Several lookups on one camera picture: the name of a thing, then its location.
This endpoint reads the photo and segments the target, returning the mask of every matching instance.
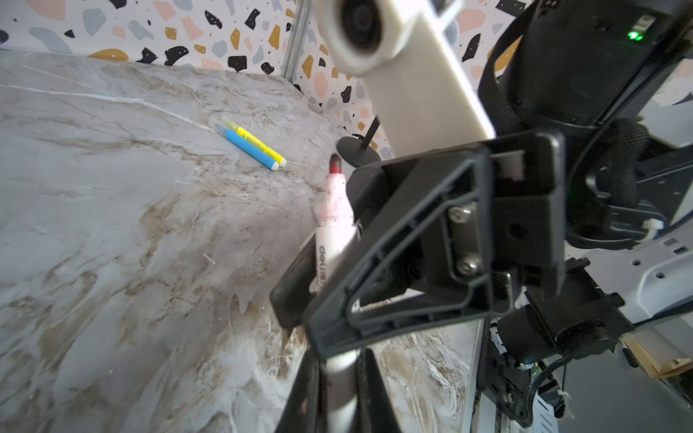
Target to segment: gray marble surface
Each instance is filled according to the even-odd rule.
[[[0,50],[0,432],[271,432],[306,348],[267,294],[342,130],[278,78]],[[206,127],[227,112],[290,162]],[[374,346],[457,431],[475,324]]]

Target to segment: yellow highlighter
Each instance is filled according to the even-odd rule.
[[[221,121],[235,133],[243,137],[248,143],[262,150],[265,154],[270,155],[273,160],[279,163],[280,167],[286,166],[286,159],[277,152],[273,151],[268,145],[255,138],[253,134],[244,130],[239,124],[231,120],[226,114],[221,116]]]

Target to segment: terrazzo wallpaper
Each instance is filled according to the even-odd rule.
[[[1,0],[0,47],[281,75],[295,0]]]
[[[467,0],[465,7],[446,31],[446,40],[451,45],[462,69],[475,88],[479,85],[493,45],[505,28],[531,1],[514,0]],[[496,75],[502,75],[510,62],[519,42],[511,45],[495,64]],[[294,84],[308,97],[309,105],[324,112],[331,120],[339,123],[344,135],[363,137],[376,114],[361,80],[338,71],[329,55],[322,36],[311,17],[304,38],[296,70]],[[693,112],[693,61],[687,60],[677,68],[670,79],[652,98],[650,107],[659,109],[668,105],[687,103]],[[650,110],[646,115],[657,110]],[[383,159],[393,157],[387,142],[385,127],[381,125],[371,146]]]

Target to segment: black cable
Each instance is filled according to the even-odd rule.
[[[665,229],[662,229],[662,230],[658,231],[658,232],[657,232],[657,237],[656,237],[655,239],[659,239],[659,238],[661,238],[661,237],[663,237],[663,236],[668,235],[669,233],[673,232],[674,230],[676,230],[677,228],[681,227],[681,226],[684,225],[685,223],[689,222],[689,221],[691,220],[691,218],[693,218],[693,212],[689,212],[686,216],[684,216],[683,218],[681,218],[679,221],[676,221],[675,223],[669,225],[669,226],[666,227]]]
[[[565,391],[565,374],[568,372],[568,364],[563,366],[563,380],[561,381],[561,391]]]
[[[519,415],[524,410],[527,412],[527,415],[525,418],[520,418],[518,417],[518,420],[520,423],[529,423],[530,425],[532,424],[532,421],[534,420],[534,414],[532,413],[532,405],[534,404],[534,396],[536,395],[537,390],[541,386],[541,383],[549,378],[551,374],[559,369],[560,367],[566,365],[572,360],[572,354],[566,355],[562,357],[560,360],[557,360],[555,362],[552,362],[548,367],[546,367],[546,370],[542,371],[539,377],[532,383],[532,385],[529,387],[529,392],[527,392],[527,397],[524,402],[520,402],[520,406],[518,408],[518,411],[516,414]]]
[[[633,99],[645,88],[649,85],[649,83],[656,78],[662,71],[664,71],[666,68],[670,67],[672,65],[672,62],[675,62],[674,59],[669,59],[665,62],[663,62],[657,69],[655,69],[651,74],[649,74],[645,79],[619,104],[619,106],[613,111],[611,116],[606,119],[606,121],[602,124],[601,127],[595,132],[594,135],[592,135],[592,138],[589,140],[589,142],[585,145],[583,148],[582,152],[580,152],[580,155],[578,155],[577,159],[575,159],[575,162],[573,163],[572,167],[570,167],[570,172],[568,172],[568,182],[567,185],[570,187],[572,184],[572,178],[575,176],[575,172],[577,171],[577,168],[580,166],[580,163],[585,159],[585,156],[587,156],[587,153],[590,151],[590,149],[594,146],[594,144],[597,142],[599,138],[601,138],[602,134],[606,132],[608,127],[611,125],[611,123],[616,119],[616,116],[618,116],[627,106],[630,104]]]

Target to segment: blue crayon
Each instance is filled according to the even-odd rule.
[[[217,130],[219,134],[225,136],[227,140],[231,141],[233,144],[237,145],[243,152],[247,153],[251,157],[255,158],[257,161],[261,162],[262,165],[274,171],[279,168],[279,163],[275,161],[270,155],[265,154],[262,150],[256,148],[251,143],[248,143],[243,137],[234,132],[234,130],[228,128],[226,125],[215,119],[214,117],[209,119],[207,124]]]

